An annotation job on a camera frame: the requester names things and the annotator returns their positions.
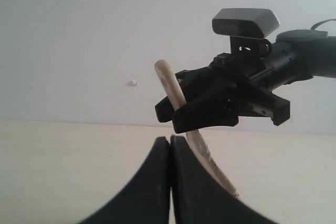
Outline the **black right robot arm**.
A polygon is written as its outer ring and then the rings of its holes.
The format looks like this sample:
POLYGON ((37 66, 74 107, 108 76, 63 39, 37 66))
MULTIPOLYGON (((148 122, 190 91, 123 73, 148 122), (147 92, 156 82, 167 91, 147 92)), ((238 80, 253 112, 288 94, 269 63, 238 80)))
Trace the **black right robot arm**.
POLYGON ((202 68, 176 73, 186 104, 174 109, 168 98, 155 106, 159 122, 176 133, 211 126, 235 126, 241 117, 290 119, 290 101, 274 94, 282 85, 314 77, 335 77, 335 37, 325 31, 291 30, 271 43, 231 37, 231 51, 202 68))

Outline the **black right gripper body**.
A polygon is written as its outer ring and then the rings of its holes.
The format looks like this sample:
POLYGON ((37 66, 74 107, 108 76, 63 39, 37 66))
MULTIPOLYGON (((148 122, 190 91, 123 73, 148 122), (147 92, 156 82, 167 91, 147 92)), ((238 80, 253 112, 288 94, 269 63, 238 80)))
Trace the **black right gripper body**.
POLYGON ((249 54, 222 53, 210 66, 236 85, 238 116, 270 118, 275 126, 290 119, 290 101, 273 94, 272 70, 249 54))

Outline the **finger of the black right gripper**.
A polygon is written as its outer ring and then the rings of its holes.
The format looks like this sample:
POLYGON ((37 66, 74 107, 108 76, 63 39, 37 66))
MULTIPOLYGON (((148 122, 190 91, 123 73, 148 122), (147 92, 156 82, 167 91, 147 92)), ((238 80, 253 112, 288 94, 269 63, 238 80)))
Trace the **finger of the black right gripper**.
POLYGON ((188 91, 186 105, 172 117, 175 133, 238 124, 237 86, 232 81, 216 77, 193 83, 188 91))
POLYGON ((174 109, 168 97, 154 107, 160 123, 217 123, 218 75, 210 68, 182 70, 175 78, 186 103, 174 109))

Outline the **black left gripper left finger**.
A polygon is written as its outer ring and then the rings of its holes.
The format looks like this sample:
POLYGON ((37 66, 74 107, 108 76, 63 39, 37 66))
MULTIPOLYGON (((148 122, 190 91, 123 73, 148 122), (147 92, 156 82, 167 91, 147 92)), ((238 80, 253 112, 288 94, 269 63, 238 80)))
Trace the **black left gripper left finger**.
POLYGON ((157 137, 140 168, 106 204, 80 223, 169 223, 170 144, 157 137))

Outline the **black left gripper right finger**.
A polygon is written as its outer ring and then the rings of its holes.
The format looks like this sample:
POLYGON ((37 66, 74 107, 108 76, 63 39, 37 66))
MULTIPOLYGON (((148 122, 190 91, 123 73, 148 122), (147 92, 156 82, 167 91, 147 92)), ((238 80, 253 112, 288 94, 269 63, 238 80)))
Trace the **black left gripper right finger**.
POLYGON ((176 223, 275 223, 230 195, 203 168, 182 136, 170 137, 176 223))

